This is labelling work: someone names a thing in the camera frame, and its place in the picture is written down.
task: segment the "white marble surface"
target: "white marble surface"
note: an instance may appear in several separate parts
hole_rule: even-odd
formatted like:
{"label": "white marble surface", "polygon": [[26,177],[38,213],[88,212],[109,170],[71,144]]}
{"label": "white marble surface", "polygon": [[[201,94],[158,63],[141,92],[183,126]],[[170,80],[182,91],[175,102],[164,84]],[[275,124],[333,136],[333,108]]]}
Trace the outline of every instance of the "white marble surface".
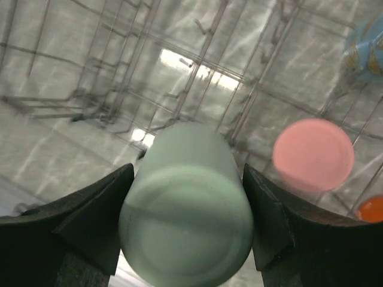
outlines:
{"label": "white marble surface", "polygon": [[[7,34],[7,13],[13,1],[0,1],[2,42]],[[6,51],[0,74],[2,94],[64,99],[76,88],[81,73],[79,66],[86,62],[99,20],[94,12],[100,13],[104,3],[103,0],[78,1],[93,12],[72,0],[50,1],[38,45],[39,52],[64,58],[67,63],[37,56],[31,76],[27,77],[33,55],[0,47],[0,56]],[[30,50],[36,47],[46,3],[46,0],[18,0],[9,45]],[[271,0],[229,0],[207,48],[203,66],[192,85],[187,87],[193,68],[182,64],[180,58],[187,63],[198,59],[203,43],[209,37],[208,29],[223,2],[161,0],[138,63],[131,65],[134,73],[129,88],[162,108],[133,94],[127,95],[121,105],[123,117],[106,131],[98,129],[91,121],[71,125],[66,118],[28,121],[0,104],[0,174],[43,201],[55,200],[96,181],[124,163],[134,161],[138,150],[128,143],[131,133],[117,137],[111,132],[128,129],[133,118],[133,127],[147,129],[163,125],[177,107],[177,100],[167,96],[167,93],[177,94],[186,87],[190,88],[181,114],[226,134],[235,127],[237,114],[252,90],[252,80],[258,77],[261,84],[252,93],[256,97],[236,137],[237,148],[233,149],[233,153],[240,169],[247,162],[278,181],[269,162],[274,140],[287,125],[313,117],[323,107],[336,86],[349,26],[383,9],[383,3],[380,0],[306,0],[298,8],[286,4],[286,11],[295,11],[296,19],[282,24],[279,8],[273,11],[275,3]],[[119,5],[120,0],[108,0],[101,21],[103,25],[113,25],[113,15]],[[142,29],[147,13],[148,8],[140,8],[133,30]],[[124,3],[114,26],[116,31],[126,32],[134,15],[135,10]],[[205,35],[195,20],[200,21],[206,30]],[[266,54],[271,51],[270,41],[278,25],[280,30],[285,29],[283,41],[276,45],[278,51],[272,55],[273,63],[263,65],[260,56],[264,51]],[[98,30],[91,56],[101,57],[109,34],[105,28]],[[137,42],[135,36],[128,38],[123,62],[129,62],[135,54]],[[257,49],[250,60],[256,44]],[[123,38],[112,33],[105,60],[115,62],[122,45]],[[215,67],[218,71],[210,83],[206,79],[209,71],[206,67]],[[126,65],[120,66],[116,82],[121,81],[123,69]],[[91,74],[86,72],[83,76],[81,86],[88,87],[92,83]],[[97,93],[108,89],[108,77],[110,72],[101,71],[95,81]],[[234,92],[238,80],[243,83]],[[354,141],[378,103],[381,91],[379,86],[368,87],[358,98],[357,92],[352,91],[332,108],[330,120],[337,123],[344,120],[344,129]],[[113,102],[114,97],[115,94],[111,93],[107,102]],[[48,108],[37,108],[34,112],[38,115],[68,113],[64,109]],[[380,105],[365,131],[383,136],[382,122],[383,106]],[[359,198],[383,162],[382,152],[381,140],[360,136],[355,143],[353,174],[336,192],[338,196],[320,199],[317,196],[301,196],[325,209],[346,215],[349,208],[357,206],[363,199],[383,192],[383,176],[380,176]],[[247,262],[238,276],[228,283],[229,286],[258,286],[255,282],[261,282],[260,276],[253,270],[254,263]],[[242,275],[250,277],[242,280]]]}

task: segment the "metal rod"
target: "metal rod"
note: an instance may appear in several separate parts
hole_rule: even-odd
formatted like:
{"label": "metal rod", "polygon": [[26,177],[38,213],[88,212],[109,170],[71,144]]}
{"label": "metal rod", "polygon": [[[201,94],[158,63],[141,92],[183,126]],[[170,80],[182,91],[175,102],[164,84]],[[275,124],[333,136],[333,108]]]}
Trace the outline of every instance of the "metal rod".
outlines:
{"label": "metal rod", "polygon": [[[348,213],[352,213],[351,212],[351,209],[349,208],[349,206],[339,197],[339,195],[337,195],[336,193],[331,193],[331,196],[332,198],[334,198],[345,210],[347,210]],[[353,217],[354,219],[357,219],[356,215],[355,214],[350,214],[351,217]]]}
{"label": "metal rod", "polygon": [[372,116],[374,115],[374,113],[376,112],[376,110],[378,109],[379,105],[382,103],[383,101],[383,97],[381,97],[378,101],[378,103],[375,105],[374,109],[372,110],[371,114],[369,115],[368,119],[364,122],[363,124],[363,127],[361,128],[361,130],[358,132],[358,135],[357,137],[355,138],[354,142],[352,143],[352,145],[355,145],[355,143],[359,140],[361,134],[363,133],[363,131],[365,130],[365,128],[367,127],[367,125],[370,123],[371,121],[371,118]]}
{"label": "metal rod", "polygon": [[141,1],[140,1],[140,3],[138,3],[138,4],[135,4],[135,3],[133,3],[133,1],[130,1],[130,0],[123,0],[125,3],[127,3],[127,4],[129,4],[130,6],[132,6],[133,8],[136,8],[136,9],[138,9],[138,7],[141,5]]}
{"label": "metal rod", "polygon": [[72,60],[68,60],[68,59],[64,59],[64,58],[61,58],[61,57],[57,57],[57,56],[54,56],[54,55],[49,55],[49,54],[45,54],[45,53],[42,53],[42,52],[39,52],[39,51],[33,51],[33,50],[30,50],[30,49],[27,49],[27,48],[23,48],[23,47],[18,47],[18,46],[15,46],[15,45],[9,45],[5,42],[0,42],[0,47],[5,47],[5,48],[9,48],[11,50],[16,50],[16,51],[20,51],[20,52],[24,52],[24,53],[28,53],[28,54],[36,54],[37,56],[40,56],[40,57],[45,57],[45,58],[48,58],[48,59],[52,59],[52,60],[57,60],[57,61],[60,61],[60,62],[65,62],[65,63],[69,63],[71,65],[74,65],[75,67],[78,67],[78,68],[83,68],[84,66],[83,65],[80,65]]}
{"label": "metal rod", "polygon": [[153,121],[154,121],[154,118],[156,117],[157,111],[158,111],[158,109],[154,110],[154,113],[149,120],[148,132],[150,132],[150,130],[151,130],[151,126],[153,125]]}
{"label": "metal rod", "polygon": [[[341,127],[342,127],[342,126],[344,125],[344,123],[346,122],[347,116],[348,116],[349,113],[351,112],[351,110],[352,110],[352,108],[354,107],[354,105],[357,103],[357,100],[358,100],[358,98],[360,97],[360,95],[361,95],[361,93],[359,93],[359,94],[355,97],[354,101],[353,101],[352,104],[351,104],[350,109],[348,109],[347,113],[346,113],[345,116],[343,117],[343,120],[342,120],[342,122],[341,122],[341,124],[340,124]],[[316,200],[316,202],[315,202],[315,205],[318,205],[318,204],[319,204],[319,202],[322,200],[322,198],[325,196],[325,194],[326,194],[326,193],[322,193],[322,194],[317,198],[317,200]],[[336,193],[332,193],[332,194],[333,194],[334,198],[337,198],[337,197],[338,197],[338,195],[337,195]]]}
{"label": "metal rod", "polygon": [[[258,50],[258,47],[259,47],[259,45],[260,45],[260,43],[261,43],[261,40],[263,39],[263,36],[265,35],[266,28],[269,26],[269,23],[270,23],[270,21],[271,21],[271,19],[272,19],[272,17],[273,17],[274,12],[275,12],[275,6],[274,6],[273,9],[271,10],[271,12],[270,12],[270,14],[269,14],[269,17],[268,17],[268,19],[266,20],[265,26],[264,26],[264,28],[262,29],[262,31],[261,31],[261,33],[260,33],[258,39],[257,39],[257,42],[256,42],[256,44],[255,44],[253,50],[251,51],[250,57],[249,57],[249,59],[248,59],[246,65],[245,65],[244,69],[242,70],[242,75],[243,75],[243,76],[247,73],[247,70],[248,70],[248,68],[250,67],[251,62],[253,61],[253,58],[254,58],[254,56],[256,55],[256,52],[257,52],[257,50]],[[220,126],[222,125],[222,122],[223,122],[223,120],[224,120],[224,118],[225,118],[225,116],[226,116],[226,114],[227,114],[227,112],[228,112],[228,110],[229,110],[229,107],[230,107],[231,103],[233,102],[233,99],[234,99],[234,97],[235,97],[235,95],[236,95],[236,93],[237,93],[237,91],[238,91],[238,89],[239,89],[239,86],[240,86],[240,83],[238,83],[238,85],[235,87],[234,91],[232,92],[232,94],[231,94],[231,96],[230,96],[229,101],[226,103],[225,109],[224,109],[224,111],[223,111],[223,113],[222,113],[222,115],[221,115],[221,118],[220,118],[220,120],[219,120],[219,122],[218,122],[218,125],[217,125],[217,128],[215,129],[215,131],[218,131],[218,129],[219,129]]]}
{"label": "metal rod", "polygon": [[107,164],[109,166],[115,166],[115,164],[113,164],[112,162],[108,161],[106,158],[100,156],[97,152],[94,152],[93,150],[88,148],[86,145],[82,145],[82,144],[78,143],[77,141],[74,141],[73,139],[71,139],[67,135],[64,135],[63,133],[58,131],[58,129],[52,129],[51,126],[46,125],[43,121],[39,121],[38,124],[40,126],[43,126],[43,128],[48,129],[54,135],[57,135],[57,137],[59,139],[63,140],[64,142],[70,143],[70,145],[78,148],[79,150],[83,151],[85,154],[88,154],[89,156],[91,156],[91,158],[95,158],[97,160],[100,160],[102,163],[105,163],[105,164]]}
{"label": "metal rod", "polygon": [[99,30],[100,24],[102,22],[102,17],[104,15],[105,8],[107,6],[107,2],[108,2],[108,0],[104,0],[104,6],[102,7],[100,17],[99,17],[99,19],[97,21],[96,30],[95,30],[95,33],[93,34],[92,41],[90,42],[90,48],[89,48],[89,50],[87,52],[85,64],[84,64],[84,66],[83,66],[83,68],[81,70],[80,76],[78,78],[76,89],[78,89],[80,87],[81,81],[83,80],[83,77],[84,77],[84,74],[85,74],[85,71],[86,71],[86,66],[87,66],[87,63],[89,61],[89,57],[90,57],[90,54],[92,52],[93,45],[95,44],[95,41],[96,41],[96,36],[97,36],[98,30]]}
{"label": "metal rod", "polygon": [[[120,5],[118,6],[118,10],[115,13],[115,16],[114,16],[114,19],[113,19],[113,23],[112,23],[112,27],[114,27],[115,22],[116,22],[118,16],[120,15],[123,3],[124,2],[122,0],[120,0]],[[109,47],[109,44],[110,44],[111,36],[112,36],[112,31],[109,31],[108,38],[107,38],[107,43],[105,44],[105,48],[104,48],[104,50],[102,51],[102,54],[101,54],[101,58],[100,58],[100,62],[101,63],[104,62],[105,55],[107,54],[107,50],[108,50],[108,47]],[[96,68],[96,75],[93,77],[92,87],[90,88],[90,94],[92,94],[95,91],[95,89],[96,89],[96,85],[98,83],[98,76],[100,74],[100,71],[101,71],[101,65]],[[86,108],[86,101],[84,101],[83,110],[85,110],[85,108]]]}
{"label": "metal rod", "polygon": [[[124,120],[127,120],[127,121],[129,121],[129,122],[132,121],[132,119],[129,118],[129,117],[124,117]],[[147,128],[144,127],[144,126],[142,126],[142,125],[140,125],[139,123],[135,123],[135,126],[136,126],[137,128],[139,128],[140,130],[143,130],[144,132],[149,133],[149,131],[147,130]],[[129,132],[129,131],[130,131],[130,130],[122,130],[122,131],[117,131],[117,132],[111,132],[111,134],[114,135],[114,136],[117,136],[117,135],[122,135],[122,134],[124,134],[124,133],[127,133],[127,132]]]}
{"label": "metal rod", "polygon": [[[238,18],[237,18],[237,20],[236,20],[236,22],[235,22],[235,25],[232,26],[232,28],[231,28],[231,30],[230,30],[230,32],[229,32],[229,37],[227,37],[227,41],[226,41],[225,47],[224,47],[224,49],[222,50],[222,52],[221,52],[221,54],[220,54],[220,56],[219,56],[219,58],[218,58],[218,60],[217,60],[217,64],[218,64],[218,65],[219,65],[219,63],[221,62],[221,60],[222,60],[222,58],[223,58],[223,56],[224,56],[224,54],[225,54],[225,52],[226,52],[226,50],[227,50],[229,44],[230,44],[230,41],[231,41],[232,36],[233,36],[233,34],[234,34],[234,31],[235,31],[235,29],[236,29],[237,26],[238,26],[239,20],[241,19],[241,16],[242,16],[242,14],[243,14],[243,12],[244,12],[244,10],[245,10],[245,7],[246,7],[246,5],[247,5],[247,2],[248,2],[248,0],[242,2],[241,11],[239,12],[239,15],[238,15]],[[215,70],[211,70],[211,72],[210,72],[210,74],[209,74],[209,77],[208,77],[208,79],[207,79],[208,82],[207,82],[207,84],[206,84],[206,86],[205,86],[205,89],[203,90],[202,96],[200,97],[200,99],[199,99],[199,101],[198,101],[197,107],[196,107],[196,109],[195,109],[193,115],[191,116],[192,119],[196,118],[196,116],[197,116],[197,113],[198,113],[198,111],[199,111],[199,109],[200,109],[200,106],[201,106],[201,104],[202,104],[202,102],[203,102],[203,100],[204,100],[204,98],[205,98],[205,96],[206,96],[206,93],[207,93],[207,91],[208,91],[208,89],[209,89],[209,87],[210,87],[210,83],[211,83],[211,80],[213,79],[213,76],[214,76],[215,72],[216,72]]]}
{"label": "metal rod", "polygon": [[80,106],[32,105],[33,109],[81,109]]}
{"label": "metal rod", "polygon": [[[137,15],[138,15],[138,12],[139,12],[139,8],[140,8],[141,4],[142,4],[142,0],[140,0],[140,2],[139,2],[139,4],[138,4],[138,7],[137,7],[137,9],[136,9],[136,12],[135,12],[133,21],[130,23],[129,28],[128,28],[126,34],[124,35],[124,42],[123,42],[123,45],[122,45],[122,48],[121,48],[121,53],[120,53],[120,55],[119,55],[119,57],[118,57],[117,64],[115,65],[115,70],[114,70],[114,72],[113,72],[113,76],[112,76],[112,79],[111,79],[111,83],[110,83],[109,90],[113,87],[113,83],[114,83],[114,81],[115,81],[115,76],[117,75],[117,71],[118,71],[119,63],[121,62],[121,59],[122,59],[122,57],[124,56],[124,52],[125,52],[125,48],[126,48],[126,44],[127,44],[127,40],[129,39],[130,32],[132,31],[133,24],[134,24],[134,22],[135,22],[135,20],[136,20],[136,18],[137,18]],[[105,95],[103,101],[101,102],[101,104],[96,108],[96,110],[95,110],[93,113],[98,112],[99,109],[100,109],[102,106],[105,105],[105,102],[107,101],[107,98],[108,98],[109,94],[110,94],[109,92],[106,93],[106,95]]]}
{"label": "metal rod", "polygon": [[341,122],[341,126],[343,126],[346,122],[346,119],[347,117],[349,116],[349,113],[352,111],[352,109],[355,107],[356,103],[358,102],[358,100],[360,99],[360,97],[362,96],[362,93],[361,91],[359,91],[359,94],[355,97],[355,99],[353,100],[350,108],[348,109],[348,111],[346,112],[345,116],[343,117],[343,120]]}
{"label": "metal rod", "polygon": [[28,105],[25,105],[23,102],[17,100],[15,97],[1,96],[0,100],[1,102],[14,108],[17,112],[20,112],[21,114],[30,114],[31,112],[33,112],[33,108],[31,108]]}
{"label": "metal rod", "polygon": [[57,98],[38,98],[38,97],[14,97],[17,100],[25,102],[67,102],[66,99]]}
{"label": "metal rod", "polygon": [[214,19],[212,21],[212,24],[210,27],[210,32],[207,34],[205,41],[202,44],[202,48],[201,48],[201,51],[199,53],[199,58],[201,59],[201,61],[196,62],[193,66],[193,70],[190,73],[190,76],[186,82],[184,89],[183,89],[183,93],[180,94],[177,106],[175,108],[175,111],[173,112],[173,116],[172,116],[173,119],[176,119],[180,116],[181,109],[182,109],[182,107],[186,101],[186,97],[190,91],[190,88],[192,87],[192,84],[194,83],[194,80],[196,79],[196,75],[197,75],[198,70],[201,66],[202,60],[206,56],[206,52],[208,51],[208,49],[210,47],[210,43],[214,37],[215,31],[217,30],[217,27],[221,22],[221,19],[223,17],[223,13],[226,10],[227,4],[228,4],[227,1],[221,1],[221,5],[218,9],[218,12],[216,13],[216,15],[214,16]]}
{"label": "metal rod", "polygon": [[[151,5],[151,9],[149,10],[149,12],[146,16],[144,27],[142,28],[142,31],[139,34],[137,43],[135,45],[132,56],[130,58],[130,65],[126,69],[126,72],[125,72],[124,77],[123,77],[123,81],[121,83],[120,90],[118,91],[117,96],[115,97],[113,104],[112,104],[112,107],[116,111],[119,111],[122,104],[123,104],[125,95],[122,93],[122,91],[123,91],[124,87],[128,87],[130,85],[130,82],[133,78],[135,69],[136,69],[137,64],[139,62],[139,59],[141,57],[142,49],[144,48],[144,44],[146,42],[147,35],[148,35],[152,25],[153,25],[154,18],[156,17],[159,5],[160,5],[160,0],[153,0],[152,5]],[[109,112],[109,114],[107,116],[108,118],[111,118],[113,116],[112,115],[112,111],[114,110],[113,108]]]}
{"label": "metal rod", "polygon": [[259,95],[259,93],[257,91],[257,87],[259,86],[259,84],[263,84],[265,82],[265,79],[266,79],[266,77],[267,77],[267,75],[268,75],[268,73],[269,73],[269,71],[273,65],[273,62],[276,59],[277,55],[279,54],[279,51],[281,50],[283,43],[287,38],[287,34],[291,30],[291,27],[293,26],[295,20],[297,19],[298,14],[299,14],[299,8],[295,8],[291,14],[290,21],[286,24],[286,26],[284,27],[284,29],[282,31],[282,35],[281,35],[281,38],[280,38],[278,44],[275,46],[275,48],[272,52],[272,55],[270,57],[270,61],[267,63],[264,70],[262,71],[259,81],[253,85],[253,87],[250,91],[250,94],[248,97],[248,102],[245,104],[244,108],[242,109],[242,111],[240,113],[241,116],[235,124],[235,127],[233,129],[233,133],[232,133],[229,141],[234,142],[237,135],[239,134],[239,131],[242,129],[242,126],[244,125],[246,118],[247,118],[249,112],[251,111],[251,107],[253,106],[255,99]]}
{"label": "metal rod", "polygon": [[[342,93],[342,96],[348,95],[348,92]],[[326,99],[326,102],[324,103],[319,116],[322,118],[326,118],[327,113],[330,111],[331,107],[338,101],[339,96],[336,94],[331,93],[330,96]]]}
{"label": "metal rod", "polygon": [[307,13],[312,14],[312,15],[315,15],[319,18],[324,19],[324,20],[327,20],[327,21],[330,21],[330,22],[333,22],[335,24],[339,24],[341,26],[345,26],[345,27],[348,27],[351,29],[355,28],[355,26],[351,22],[347,22],[347,21],[343,21],[341,19],[335,19],[335,18],[329,17],[327,14],[320,12],[320,10],[312,10],[310,8],[303,6],[302,4],[299,4],[298,7],[302,11],[307,12]]}
{"label": "metal rod", "polygon": [[[287,96],[286,94],[282,94],[282,93],[280,93],[280,92],[278,92],[278,91],[276,91],[270,87],[266,87],[264,85],[259,85],[258,90],[268,94],[270,97],[273,97],[277,100],[280,100],[281,102],[287,103],[287,104],[289,104],[289,105],[291,105],[291,106],[293,106],[293,107],[295,107],[301,111],[307,112],[310,115],[318,116],[318,114],[319,114],[316,109],[310,107],[309,105],[302,103],[302,102],[298,102],[296,99],[293,99],[292,97]],[[364,136],[367,136],[367,137],[372,138],[372,139],[378,139],[380,141],[383,141],[383,136],[369,133],[369,132],[366,132],[364,130],[363,131],[357,130],[355,127],[347,124],[344,120],[338,121],[338,120],[332,119],[332,122],[335,124],[338,124],[340,126],[346,127],[347,129],[349,129],[352,132],[355,132],[355,133],[361,132],[361,134]]]}
{"label": "metal rod", "polygon": [[45,21],[47,20],[50,3],[51,3],[51,0],[46,0],[45,1],[44,16],[42,18],[42,21],[41,21],[41,24],[40,24],[40,27],[39,27],[38,36],[37,36],[37,41],[36,41],[34,49],[33,49],[34,53],[33,53],[33,56],[32,56],[31,64],[28,67],[28,71],[27,71],[27,76],[28,77],[31,75],[32,70],[33,70],[34,65],[35,65],[37,51],[38,51],[38,47],[40,46],[40,42],[41,42],[41,38],[42,38],[42,33],[44,32]]}
{"label": "metal rod", "polygon": [[320,25],[318,25],[316,23],[310,22],[309,20],[300,19],[300,21],[302,23],[306,23],[307,26],[312,26],[312,27],[315,27],[317,29],[320,29],[320,30],[324,31],[328,35],[333,35],[333,36],[336,36],[336,37],[338,37],[340,39],[347,39],[347,35],[344,35],[344,33],[342,34],[342,33],[336,32],[336,31],[334,31],[334,30],[332,30],[330,28],[322,27],[322,26],[320,26]]}
{"label": "metal rod", "polygon": [[[94,14],[95,16],[97,17],[100,17],[102,16],[102,18],[105,18],[105,19],[113,19],[114,16],[111,16],[111,15],[108,15],[107,13],[102,13],[102,11],[98,11],[98,10],[95,10],[93,8],[90,8],[88,7],[87,5],[83,4],[82,2],[78,1],[78,0],[70,0],[71,2],[75,3],[76,5],[79,5],[81,8],[87,10],[88,12],[91,12],[92,14]],[[121,22],[120,20],[117,20],[117,23],[121,23],[122,25],[125,25],[125,23]]]}
{"label": "metal rod", "polygon": [[[117,31],[117,30],[113,30],[114,33],[116,33],[117,35],[123,37],[123,33]],[[166,48],[168,49],[169,51],[172,51],[174,53],[177,53],[179,54],[180,56],[182,57],[185,57],[185,58],[188,58],[190,60],[192,60],[193,62],[198,62],[198,61],[201,61],[201,63],[206,66],[207,68],[210,68],[212,70],[216,70],[217,72],[229,77],[229,78],[232,78],[236,81],[239,81],[241,83],[247,83],[249,82],[249,78],[245,78],[243,77],[241,74],[235,72],[235,71],[232,71],[230,69],[227,69],[225,67],[222,67],[220,65],[217,65],[215,63],[213,63],[212,61],[209,61],[207,59],[201,59],[199,58],[199,56],[197,54],[194,54],[192,52],[189,52],[183,48],[180,48],[180,47],[177,47],[176,45],[173,45],[169,42],[167,42],[166,40],[164,40],[163,38],[160,38],[160,37],[157,37],[157,36],[154,36],[152,34],[148,34],[148,38],[149,39],[152,39],[154,40],[155,42],[158,42],[161,44],[161,47],[162,48]]]}
{"label": "metal rod", "polygon": [[146,101],[146,102],[148,102],[148,103],[151,103],[152,105],[154,105],[154,106],[156,106],[156,107],[158,107],[158,108],[160,108],[160,109],[162,109],[162,110],[164,110],[164,111],[166,111],[166,112],[170,112],[170,113],[172,112],[170,109],[168,109],[168,108],[162,106],[161,104],[159,104],[159,103],[157,103],[157,102],[155,102],[155,101],[153,101],[153,100],[150,100],[150,99],[148,99],[147,97],[144,97],[144,96],[142,96],[142,95],[140,95],[140,94],[138,94],[138,93],[135,93],[135,92],[132,91],[132,90],[128,90],[127,93],[132,94],[132,95],[134,95],[134,96],[136,96],[136,97],[138,97],[138,98],[140,98],[140,99],[142,99],[142,100],[144,100],[144,101]]}
{"label": "metal rod", "polygon": [[38,114],[32,114],[29,115],[29,117],[35,119],[35,120],[47,120],[51,118],[72,118],[76,116],[80,116],[81,113],[71,113],[71,114],[46,114],[46,115],[38,115]]}
{"label": "metal rod", "polygon": [[139,109],[141,108],[141,105],[142,105],[142,101],[139,101],[139,103],[137,104],[137,107],[135,109],[135,112],[133,113],[132,121],[130,121],[129,127],[127,128],[128,132],[132,129],[132,126],[135,124],[135,120],[136,120],[136,117],[138,115]]}
{"label": "metal rod", "polygon": [[11,36],[14,16],[16,15],[18,2],[19,2],[19,0],[11,1],[11,9],[10,9],[10,11],[8,13],[8,17],[6,19],[6,27],[4,29],[4,36],[3,36],[3,39],[1,40],[1,41],[5,42],[5,46],[4,46],[4,51],[2,52],[1,59],[0,59],[0,71],[4,67],[4,60],[5,60],[6,53],[8,51],[8,43],[9,43],[10,36]]}
{"label": "metal rod", "polygon": [[109,62],[106,62],[106,61],[102,61],[101,59],[98,59],[96,57],[92,57],[92,60],[94,60],[96,62],[96,64],[94,64],[95,66],[96,65],[107,66],[107,67],[110,67],[110,68],[115,68],[117,65],[129,66],[128,63],[123,62],[123,61],[119,61],[116,64],[112,64],[112,63],[109,63]]}

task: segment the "wire cage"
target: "wire cage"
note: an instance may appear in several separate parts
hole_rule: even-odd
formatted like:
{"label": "wire cage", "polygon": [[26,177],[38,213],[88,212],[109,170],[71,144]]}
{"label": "wire cage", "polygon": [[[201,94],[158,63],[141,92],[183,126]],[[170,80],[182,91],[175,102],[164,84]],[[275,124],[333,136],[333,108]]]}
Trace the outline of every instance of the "wire cage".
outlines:
{"label": "wire cage", "polygon": [[278,134],[326,118],[349,134],[354,171],[333,193],[291,192],[355,216],[382,193],[383,106],[379,85],[358,84],[339,59],[355,22],[383,4],[350,3],[353,17],[315,5],[3,0],[1,100],[30,122],[81,121],[137,150],[177,121],[200,121],[224,135],[240,170],[249,163],[278,184]]}

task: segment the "mint green bottle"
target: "mint green bottle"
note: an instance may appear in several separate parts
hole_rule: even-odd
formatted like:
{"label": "mint green bottle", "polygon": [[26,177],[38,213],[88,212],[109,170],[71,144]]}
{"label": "mint green bottle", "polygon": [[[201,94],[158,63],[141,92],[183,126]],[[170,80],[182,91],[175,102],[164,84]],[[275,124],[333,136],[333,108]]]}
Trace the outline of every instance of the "mint green bottle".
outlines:
{"label": "mint green bottle", "polygon": [[142,160],[119,221],[133,270],[155,287],[214,287],[243,265],[253,216],[226,141],[179,123]]}

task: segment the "marble floor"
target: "marble floor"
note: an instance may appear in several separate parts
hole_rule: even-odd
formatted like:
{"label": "marble floor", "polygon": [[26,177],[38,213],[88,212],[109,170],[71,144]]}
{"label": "marble floor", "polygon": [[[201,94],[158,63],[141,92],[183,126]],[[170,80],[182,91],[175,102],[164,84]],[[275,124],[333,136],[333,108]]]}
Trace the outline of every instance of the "marble floor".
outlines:
{"label": "marble floor", "polygon": [[[345,37],[377,10],[380,0],[2,0],[0,92],[19,100],[0,103],[1,178],[58,199],[134,163],[176,119],[215,128],[239,170],[249,163],[279,182],[276,137],[349,89]],[[352,216],[383,193],[381,90],[351,88],[331,106],[327,118],[354,142],[354,170],[334,194],[304,199]],[[83,110],[95,119],[69,123]],[[142,286],[124,280],[113,284]],[[249,257],[227,286],[261,282]]]}

